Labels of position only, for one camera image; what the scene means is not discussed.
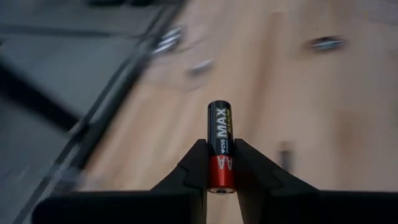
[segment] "black holder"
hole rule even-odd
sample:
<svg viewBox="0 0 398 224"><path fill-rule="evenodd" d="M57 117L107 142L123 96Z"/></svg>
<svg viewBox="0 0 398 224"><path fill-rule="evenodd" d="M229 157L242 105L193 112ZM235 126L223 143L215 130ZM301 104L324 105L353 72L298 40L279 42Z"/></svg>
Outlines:
<svg viewBox="0 0 398 224"><path fill-rule="evenodd" d="M396 222L397 193L318 190L242 139L234 143L244 223ZM50 197L35 208L32 223L206 223L207 177L207 143L199 139L153 189Z"/></svg>

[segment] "wooden floor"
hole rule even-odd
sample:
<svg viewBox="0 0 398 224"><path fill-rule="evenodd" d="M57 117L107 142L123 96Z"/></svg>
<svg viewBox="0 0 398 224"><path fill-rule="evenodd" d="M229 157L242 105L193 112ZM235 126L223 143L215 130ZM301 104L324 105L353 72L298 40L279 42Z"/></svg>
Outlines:
<svg viewBox="0 0 398 224"><path fill-rule="evenodd" d="M234 135L319 189L398 190L398 7L387 0L191 0L176 53L156 58L98 146L101 189L149 189L199 138L206 107L232 104ZM341 35L326 54L306 40ZM206 59L197 77L187 70ZM208 197L208 223L241 223L235 195Z"/></svg>

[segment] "gray floor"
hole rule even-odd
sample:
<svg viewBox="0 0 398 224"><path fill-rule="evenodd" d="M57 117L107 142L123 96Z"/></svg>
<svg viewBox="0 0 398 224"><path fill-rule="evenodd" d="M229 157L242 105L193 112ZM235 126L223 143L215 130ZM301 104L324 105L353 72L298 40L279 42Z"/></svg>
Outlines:
<svg viewBox="0 0 398 224"><path fill-rule="evenodd" d="M95 122L177 11L166 4L92 8L81 0L0 0L0 56L81 117L108 86L92 111ZM0 95L0 223L16 223L71 136Z"/></svg>

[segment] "clamp jaw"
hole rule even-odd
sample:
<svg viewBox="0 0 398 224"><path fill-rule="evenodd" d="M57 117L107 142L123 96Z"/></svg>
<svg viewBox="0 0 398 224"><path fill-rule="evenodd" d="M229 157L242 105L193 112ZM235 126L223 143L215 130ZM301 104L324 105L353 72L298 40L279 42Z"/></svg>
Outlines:
<svg viewBox="0 0 398 224"><path fill-rule="evenodd" d="M244 223L397 220L397 193L318 190L244 140L235 139L234 146L235 186ZM206 140L199 139L153 189L50 197L36 206L32 223L206 223L208 156Z"/></svg>

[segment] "aa battery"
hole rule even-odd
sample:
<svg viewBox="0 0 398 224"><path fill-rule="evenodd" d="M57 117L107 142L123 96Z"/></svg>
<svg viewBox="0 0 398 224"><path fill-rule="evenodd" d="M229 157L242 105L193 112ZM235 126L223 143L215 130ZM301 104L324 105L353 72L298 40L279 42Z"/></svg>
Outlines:
<svg viewBox="0 0 398 224"><path fill-rule="evenodd" d="M233 175L234 140L231 105L222 100L208 105L209 192L235 192Z"/></svg>

